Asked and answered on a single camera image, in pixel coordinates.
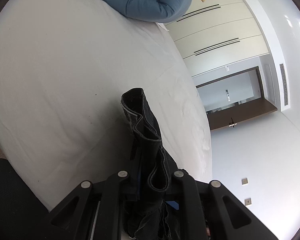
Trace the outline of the black jeans pant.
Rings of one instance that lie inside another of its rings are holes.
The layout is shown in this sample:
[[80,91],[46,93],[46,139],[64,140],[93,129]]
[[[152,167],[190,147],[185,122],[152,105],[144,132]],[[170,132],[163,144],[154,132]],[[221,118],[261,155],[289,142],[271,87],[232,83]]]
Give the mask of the black jeans pant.
[[123,206],[123,229],[133,239],[179,239],[177,211],[164,200],[177,165],[163,147],[143,89],[125,92],[121,103],[133,133],[132,182]]

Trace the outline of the dark brown door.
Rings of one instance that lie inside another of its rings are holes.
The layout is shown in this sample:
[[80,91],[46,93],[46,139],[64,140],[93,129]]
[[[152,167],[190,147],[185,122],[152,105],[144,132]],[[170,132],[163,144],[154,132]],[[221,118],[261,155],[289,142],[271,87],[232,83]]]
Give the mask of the dark brown door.
[[258,66],[196,86],[203,102],[210,130],[235,127],[277,111],[264,94]]

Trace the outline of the ceiling air vent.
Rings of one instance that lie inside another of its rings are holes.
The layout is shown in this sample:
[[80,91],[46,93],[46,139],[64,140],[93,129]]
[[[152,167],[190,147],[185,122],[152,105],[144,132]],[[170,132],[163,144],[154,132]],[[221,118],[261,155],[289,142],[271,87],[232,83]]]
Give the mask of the ceiling air vent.
[[283,95],[284,95],[284,105],[287,106],[289,104],[288,98],[288,85],[284,64],[280,64],[282,84],[283,84]]

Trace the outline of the white bed sheet mattress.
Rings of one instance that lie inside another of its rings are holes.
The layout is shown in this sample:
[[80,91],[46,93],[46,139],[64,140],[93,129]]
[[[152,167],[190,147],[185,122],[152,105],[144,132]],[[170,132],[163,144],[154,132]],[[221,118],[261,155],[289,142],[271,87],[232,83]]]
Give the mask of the white bed sheet mattress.
[[10,0],[2,10],[0,147],[47,209],[80,182],[125,168],[121,96],[135,87],[178,166],[210,181],[206,113],[166,30],[102,0]]

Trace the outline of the cream wardrobe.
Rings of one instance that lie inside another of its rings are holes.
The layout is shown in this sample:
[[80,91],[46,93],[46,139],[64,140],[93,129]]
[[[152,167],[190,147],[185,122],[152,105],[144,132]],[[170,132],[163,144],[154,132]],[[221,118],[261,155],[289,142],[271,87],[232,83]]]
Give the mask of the cream wardrobe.
[[188,11],[165,27],[192,77],[269,53],[243,0],[192,0]]

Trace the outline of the right wall socket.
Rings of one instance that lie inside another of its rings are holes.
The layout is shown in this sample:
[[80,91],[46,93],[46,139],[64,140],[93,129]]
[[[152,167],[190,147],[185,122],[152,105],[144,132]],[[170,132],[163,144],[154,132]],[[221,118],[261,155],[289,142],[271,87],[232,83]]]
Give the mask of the right wall socket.
[[251,198],[245,199],[245,200],[244,200],[244,204],[245,204],[245,206],[251,205]]

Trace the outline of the wall socket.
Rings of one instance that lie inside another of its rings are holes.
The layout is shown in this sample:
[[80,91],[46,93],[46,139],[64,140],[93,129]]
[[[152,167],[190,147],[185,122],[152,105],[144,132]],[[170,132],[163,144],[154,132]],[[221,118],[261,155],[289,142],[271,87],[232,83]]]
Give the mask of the wall socket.
[[245,199],[245,200],[244,200],[244,204],[245,204],[245,206],[251,205],[251,198]]
[[245,184],[247,184],[248,183],[248,179],[247,178],[243,178],[242,179],[242,185],[245,185]]

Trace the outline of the left wall socket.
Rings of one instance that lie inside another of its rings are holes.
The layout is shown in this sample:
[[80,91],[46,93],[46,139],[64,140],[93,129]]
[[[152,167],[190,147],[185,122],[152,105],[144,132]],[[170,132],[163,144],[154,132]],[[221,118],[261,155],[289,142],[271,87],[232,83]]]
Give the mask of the left wall socket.
[[247,178],[243,178],[242,179],[242,185],[245,185],[245,184],[247,184],[248,183],[248,179]]

